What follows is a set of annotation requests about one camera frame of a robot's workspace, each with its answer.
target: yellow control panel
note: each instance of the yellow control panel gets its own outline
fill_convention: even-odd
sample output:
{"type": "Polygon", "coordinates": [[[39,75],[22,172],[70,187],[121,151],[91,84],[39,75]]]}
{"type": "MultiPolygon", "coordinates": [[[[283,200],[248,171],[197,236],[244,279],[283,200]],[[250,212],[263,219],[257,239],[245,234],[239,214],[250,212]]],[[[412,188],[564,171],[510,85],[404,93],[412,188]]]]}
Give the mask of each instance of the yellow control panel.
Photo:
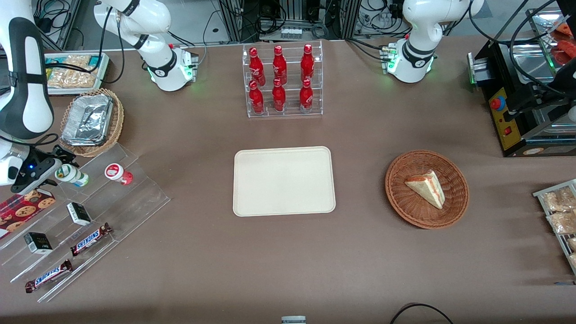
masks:
{"type": "Polygon", "coordinates": [[[506,105],[506,92],[504,91],[504,88],[500,89],[492,98],[490,98],[488,105],[490,106],[492,117],[494,117],[498,138],[500,138],[500,143],[502,143],[504,150],[507,150],[520,142],[522,137],[520,136],[520,131],[518,130],[516,121],[512,120],[507,122],[504,120],[504,113],[508,111],[508,106],[506,105]]]}

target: acrylic display stand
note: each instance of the acrylic display stand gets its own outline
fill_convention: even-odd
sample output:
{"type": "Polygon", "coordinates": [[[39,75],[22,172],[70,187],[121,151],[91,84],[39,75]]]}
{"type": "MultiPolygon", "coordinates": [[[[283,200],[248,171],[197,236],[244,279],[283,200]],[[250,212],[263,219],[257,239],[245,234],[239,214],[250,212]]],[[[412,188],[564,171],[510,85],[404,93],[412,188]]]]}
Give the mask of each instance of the acrylic display stand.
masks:
{"type": "MultiPolygon", "coordinates": [[[[572,194],[576,197],[576,179],[574,180],[570,180],[561,184],[557,184],[554,187],[550,187],[544,190],[540,190],[538,192],[533,193],[532,195],[536,198],[538,198],[538,201],[540,202],[540,205],[542,206],[542,209],[544,209],[544,212],[546,213],[546,218],[548,218],[551,214],[553,214],[552,212],[550,212],[550,210],[548,209],[548,206],[546,205],[546,203],[543,200],[543,194],[545,193],[549,193],[551,191],[555,191],[558,189],[562,189],[564,187],[569,187],[570,190],[572,191],[572,194]]],[[[570,246],[568,245],[568,240],[573,238],[575,235],[574,234],[557,234],[554,233],[556,235],[556,238],[558,239],[558,242],[560,242],[560,246],[562,248],[562,251],[564,251],[564,255],[566,256],[566,258],[568,258],[568,256],[576,251],[573,251],[570,246]]],[[[574,265],[572,264],[572,262],[568,262],[570,264],[570,267],[572,268],[572,272],[574,274],[576,274],[576,267],[574,267],[574,265]]]]}
{"type": "Polygon", "coordinates": [[[287,42],[282,43],[282,51],[286,58],[288,68],[288,82],[284,85],[286,90],[286,108],[283,112],[278,112],[274,109],[272,100],[272,89],[274,88],[274,71],[272,69],[272,62],[274,60],[274,45],[273,44],[253,44],[244,45],[242,49],[242,69],[244,71],[244,90],[246,92],[246,106],[248,117],[250,118],[265,118],[265,117],[296,117],[296,116],[318,116],[322,115],[324,111],[324,101],[322,90],[324,87],[323,70],[322,70],[322,42],[287,42]],[[314,57],[314,76],[311,80],[310,87],[314,91],[312,97],[312,110],[304,114],[300,111],[300,89],[302,89],[302,79],[300,77],[300,60],[304,54],[304,45],[312,45],[312,56],[314,57]],[[250,88],[248,83],[252,79],[250,74],[250,55],[248,50],[251,47],[256,47],[258,56],[264,64],[264,76],[266,77],[266,84],[260,87],[262,95],[264,96],[264,113],[256,115],[252,109],[250,97],[248,95],[250,88]]]}
{"type": "Polygon", "coordinates": [[[71,284],[80,274],[113,249],[132,231],[144,223],[156,211],[166,205],[170,198],[164,194],[156,182],[146,176],[136,163],[137,157],[120,144],[96,156],[80,170],[90,176],[84,187],[75,187],[70,183],[59,183],[56,190],[57,204],[45,214],[31,220],[31,225],[13,237],[6,237],[2,242],[0,259],[3,260],[2,271],[10,282],[22,287],[23,295],[31,295],[38,302],[47,302],[71,284]],[[128,186],[109,180],[104,170],[110,163],[119,163],[134,175],[128,186]],[[72,222],[66,205],[71,202],[82,204],[92,223],[80,226],[72,222]],[[99,226],[108,223],[113,229],[94,245],[73,257],[70,247],[75,246],[99,226]],[[48,237],[53,250],[46,255],[32,254],[24,241],[27,232],[40,232],[48,237]],[[74,271],[63,274],[55,281],[42,285],[37,291],[26,294],[24,286],[44,273],[70,259],[74,271]]]}

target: yogurt bottle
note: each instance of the yogurt bottle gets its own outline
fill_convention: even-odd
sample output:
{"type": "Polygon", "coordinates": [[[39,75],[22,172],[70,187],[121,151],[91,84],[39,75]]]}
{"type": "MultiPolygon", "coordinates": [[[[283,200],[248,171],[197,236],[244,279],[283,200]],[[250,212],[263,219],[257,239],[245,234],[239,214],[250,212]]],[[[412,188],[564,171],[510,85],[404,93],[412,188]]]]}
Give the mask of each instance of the yogurt bottle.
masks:
{"type": "Polygon", "coordinates": [[[62,164],[62,166],[54,172],[54,176],[62,182],[70,182],[77,187],[86,186],[88,180],[90,180],[87,174],[71,164],[62,164]]]}
{"type": "Polygon", "coordinates": [[[104,175],[106,176],[106,178],[112,181],[120,182],[120,184],[124,186],[128,186],[134,178],[132,173],[126,171],[118,163],[112,163],[109,166],[107,166],[106,170],[104,171],[104,175]]]}

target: red bottle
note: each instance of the red bottle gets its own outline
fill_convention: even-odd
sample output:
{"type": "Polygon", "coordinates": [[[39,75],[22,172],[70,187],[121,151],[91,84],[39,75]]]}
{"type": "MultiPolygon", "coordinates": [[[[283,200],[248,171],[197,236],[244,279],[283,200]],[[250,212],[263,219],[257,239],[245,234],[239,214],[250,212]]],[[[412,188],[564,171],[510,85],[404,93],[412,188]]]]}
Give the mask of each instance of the red bottle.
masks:
{"type": "Polygon", "coordinates": [[[258,57],[258,50],[255,47],[251,47],[248,50],[250,53],[250,74],[252,79],[258,82],[258,85],[264,86],[266,84],[266,77],[264,76],[264,65],[262,60],[258,57]]]}
{"type": "Polygon", "coordinates": [[[262,92],[258,89],[258,84],[254,80],[250,80],[249,86],[250,92],[248,95],[250,97],[250,102],[252,103],[254,114],[261,115],[264,113],[264,97],[262,96],[262,92]]]}
{"type": "Polygon", "coordinates": [[[307,78],[312,80],[314,76],[314,57],[312,57],[312,45],[310,44],[304,45],[304,55],[300,61],[300,69],[302,71],[300,74],[302,82],[307,78]]]}
{"type": "Polygon", "coordinates": [[[272,97],[274,98],[274,109],[278,112],[283,112],[286,106],[286,91],[282,86],[279,78],[274,79],[274,89],[272,89],[272,97]]]}
{"type": "Polygon", "coordinates": [[[274,68],[274,77],[279,78],[282,84],[288,82],[288,71],[286,69],[286,58],[282,55],[282,46],[274,46],[274,61],[272,62],[274,68]]]}
{"type": "Polygon", "coordinates": [[[310,88],[310,79],[305,79],[302,82],[302,89],[300,89],[300,111],[307,114],[312,110],[312,95],[313,91],[310,88]]]}

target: snickers bar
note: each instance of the snickers bar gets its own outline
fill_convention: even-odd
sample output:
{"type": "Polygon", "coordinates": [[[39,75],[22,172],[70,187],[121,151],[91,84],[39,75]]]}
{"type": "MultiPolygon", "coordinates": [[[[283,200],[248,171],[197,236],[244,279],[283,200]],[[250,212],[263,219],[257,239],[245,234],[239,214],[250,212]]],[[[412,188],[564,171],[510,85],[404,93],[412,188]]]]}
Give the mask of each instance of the snickers bar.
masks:
{"type": "Polygon", "coordinates": [[[96,231],[92,234],[88,235],[87,238],[81,240],[80,243],[76,244],[75,246],[71,247],[70,250],[72,251],[72,256],[76,256],[80,254],[80,252],[86,250],[88,247],[96,243],[99,239],[103,238],[104,235],[112,232],[112,228],[108,226],[108,223],[100,226],[96,231]]]}
{"type": "Polygon", "coordinates": [[[41,285],[47,283],[50,280],[54,280],[56,277],[60,276],[63,273],[66,272],[72,272],[72,263],[70,262],[70,260],[66,259],[66,261],[64,261],[63,264],[61,264],[58,267],[55,267],[54,269],[50,270],[47,273],[44,273],[43,276],[36,278],[36,280],[30,280],[28,282],[26,282],[26,293],[31,293],[33,291],[35,291],[36,289],[38,289],[38,287],[40,287],[41,285]]]}

